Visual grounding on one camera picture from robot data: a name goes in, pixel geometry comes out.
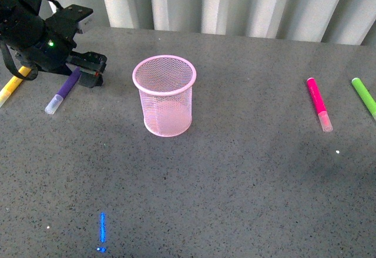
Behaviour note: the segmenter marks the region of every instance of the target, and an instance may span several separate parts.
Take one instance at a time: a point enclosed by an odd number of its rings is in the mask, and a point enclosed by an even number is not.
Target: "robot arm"
[[[103,83],[105,55],[72,51],[77,46],[73,37],[82,33],[93,10],[78,5],[62,8],[45,21],[38,15],[42,0],[0,0],[0,48],[6,67],[21,79],[33,80],[38,71],[70,75],[67,63],[81,67],[80,85],[92,88]],[[16,70],[8,46],[16,58],[31,68],[28,77]]]

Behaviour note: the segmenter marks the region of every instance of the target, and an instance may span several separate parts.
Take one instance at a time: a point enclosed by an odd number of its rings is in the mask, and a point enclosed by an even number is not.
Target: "purple marker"
[[[54,114],[57,108],[60,106],[60,104],[63,102],[63,100],[66,98],[68,93],[71,91],[73,86],[76,84],[78,79],[81,76],[80,67],[77,67],[73,73],[69,76],[69,78],[66,80],[64,85],[60,88],[60,90],[57,92],[57,94],[52,98],[50,103],[47,105],[45,112],[47,114]]]

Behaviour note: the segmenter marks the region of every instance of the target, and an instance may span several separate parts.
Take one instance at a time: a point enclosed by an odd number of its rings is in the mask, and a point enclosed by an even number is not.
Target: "curtain fold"
[[[99,26],[376,45],[376,0],[58,1],[93,8]]]

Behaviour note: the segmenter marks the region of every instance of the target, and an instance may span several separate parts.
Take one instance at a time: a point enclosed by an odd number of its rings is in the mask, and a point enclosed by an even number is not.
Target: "green marker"
[[[358,92],[360,98],[363,100],[364,104],[372,114],[373,118],[376,120],[376,102],[367,91],[362,81],[359,78],[354,78],[351,81],[352,85],[355,87],[355,90]]]

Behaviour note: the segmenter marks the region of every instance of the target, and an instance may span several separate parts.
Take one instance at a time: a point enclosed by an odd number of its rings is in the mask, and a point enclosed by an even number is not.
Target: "black cable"
[[[46,0],[46,1],[51,1],[59,10],[64,9],[57,0]]]

